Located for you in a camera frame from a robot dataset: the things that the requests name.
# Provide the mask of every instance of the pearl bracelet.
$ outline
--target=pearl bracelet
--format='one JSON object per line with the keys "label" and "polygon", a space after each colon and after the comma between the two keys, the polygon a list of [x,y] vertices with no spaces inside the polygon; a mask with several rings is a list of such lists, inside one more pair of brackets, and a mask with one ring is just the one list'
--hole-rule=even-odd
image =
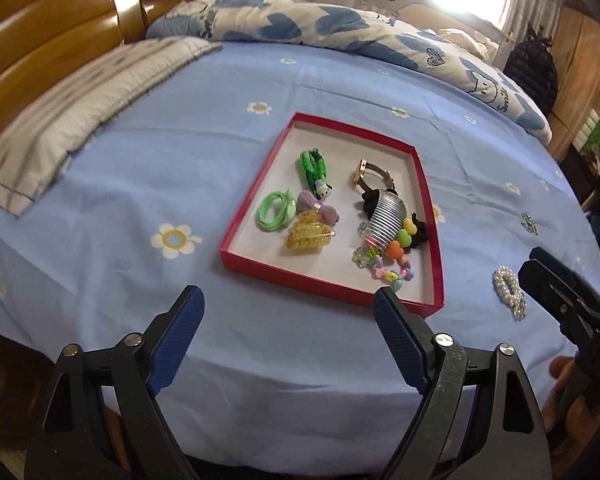
{"label": "pearl bracelet", "polygon": [[493,286],[500,301],[507,305],[516,321],[525,319],[525,297],[518,284],[518,279],[509,267],[499,266],[493,273]]}

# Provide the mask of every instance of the red box on windowsill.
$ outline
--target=red box on windowsill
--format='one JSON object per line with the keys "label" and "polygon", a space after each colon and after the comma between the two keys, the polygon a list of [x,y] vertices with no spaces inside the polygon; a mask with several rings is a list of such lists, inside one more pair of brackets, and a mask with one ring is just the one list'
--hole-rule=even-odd
{"label": "red box on windowsill", "polygon": [[[326,203],[337,209],[340,221],[329,245],[319,251],[297,252],[286,247],[288,230],[263,232],[255,214],[269,193],[290,186],[298,193],[306,187],[298,160],[302,151],[312,148],[318,148],[326,162],[328,183],[333,186]],[[407,255],[414,278],[403,281],[398,297],[409,311],[423,317],[442,308],[438,232],[415,148],[350,124],[301,113],[293,116],[276,141],[231,222],[220,246],[224,266],[267,282],[371,307],[373,294],[387,283],[376,280],[369,269],[359,269],[352,261],[354,250],[362,245],[358,227],[366,220],[360,189],[352,182],[361,158],[391,174],[400,197],[429,230],[429,242]],[[370,171],[365,173],[365,181],[372,187],[382,187],[381,178],[376,180]]]}

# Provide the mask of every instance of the green hair tie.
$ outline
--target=green hair tie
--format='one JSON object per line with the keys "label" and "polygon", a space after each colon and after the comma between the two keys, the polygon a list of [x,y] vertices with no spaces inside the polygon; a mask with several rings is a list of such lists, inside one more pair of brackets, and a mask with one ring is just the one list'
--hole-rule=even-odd
{"label": "green hair tie", "polygon": [[[280,208],[272,221],[267,221],[269,209],[276,200],[280,200]],[[292,187],[282,191],[269,193],[260,204],[256,213],[256,220],[263,231],[277,231],[283,226],[288,226],[296,216],[296,192]]]}
{"label": "green hair tie", "polygon": [[317,149],[307,150],[300,154],[300,165],[304,177],[318,200],[323,200],[331,194],[331,187],[327,184],[327,166]]}

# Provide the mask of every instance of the striped cloth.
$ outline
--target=striped cloth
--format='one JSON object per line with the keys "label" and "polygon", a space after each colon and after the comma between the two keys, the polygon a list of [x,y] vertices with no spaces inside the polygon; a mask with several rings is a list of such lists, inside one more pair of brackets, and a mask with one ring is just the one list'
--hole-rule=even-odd
{"label": "striped cloth", "polygon": [[23,213],[101,124],[216,48],[188,37],[122,45],[50,88],[0,134],[0,206]]}

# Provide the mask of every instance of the yellow flower center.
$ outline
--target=yellow flower center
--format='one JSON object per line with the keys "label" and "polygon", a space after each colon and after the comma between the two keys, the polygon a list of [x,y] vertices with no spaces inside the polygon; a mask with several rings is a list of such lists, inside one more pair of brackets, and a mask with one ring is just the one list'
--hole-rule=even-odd
{"label": "yellow flower center", "polygon": [[162,243],[170,249],[179,249],[187,243],[187,237],[182,231],[174,229],[162,235]]}

